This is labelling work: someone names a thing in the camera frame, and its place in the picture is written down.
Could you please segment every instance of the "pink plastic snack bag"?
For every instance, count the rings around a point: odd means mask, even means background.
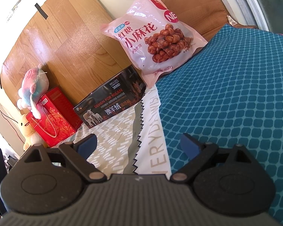
[[[161,0],[135,0],[127,13],[101,32],[119,40],[148,87],[158,77],[184,64],[208,42],[182,23]]]

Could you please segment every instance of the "wood grain board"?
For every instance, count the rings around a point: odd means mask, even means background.
[[[98,0],[47,0],[41,8],[48,18],[35,13],[2,66],[15,106],[26,71],[40,63],[50,88],[59,85],[73,105],[130,65],[120,43],[99,30],[112,19]]]

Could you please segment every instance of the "black box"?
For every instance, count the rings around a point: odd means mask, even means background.
[[[145,90],[146,84],[130,65],[99,86],[73,109],[91,128],[135,105],[142,99]]]

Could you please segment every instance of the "cable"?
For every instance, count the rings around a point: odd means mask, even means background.
[[[19,134],[18,134],[17,130],[13,127],[13,125],[9,122],[9,120],[8,120],[8,119],[6,119],[4,116],[6,116],[7,118],[9,118],[9,119],[11,119],[11,120],[13,120],[13,121],[15,121],[15,122],[17,122],[17,121],[16,121],[16,120],[14,120],[13,118],[10,118],[9,116],[7,116],[7,115],[3,114],[1,110],[0,110],[0,113],[1,113],[2,117],[3,117],[5,120],[7,120],[7,121],[8,121],[8,124],[10,124],[10,125],[11,125],[11,127],[15,130],[15,132],[16,132],[16,134],[17,134],[17,136],[18,136],[18,137],[19,137],[19,139],[22,141],[22,143],[24,143],[24,142],[23,142],[23,140],[20,138],[20,136],[19,136]]]

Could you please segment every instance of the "teal patterned fabric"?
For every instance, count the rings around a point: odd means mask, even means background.
[[[283,36],[225,25],[156,86],[172,172],[188,162],[182,133],[244,144],[275,182],[269,213],[283,223]]]

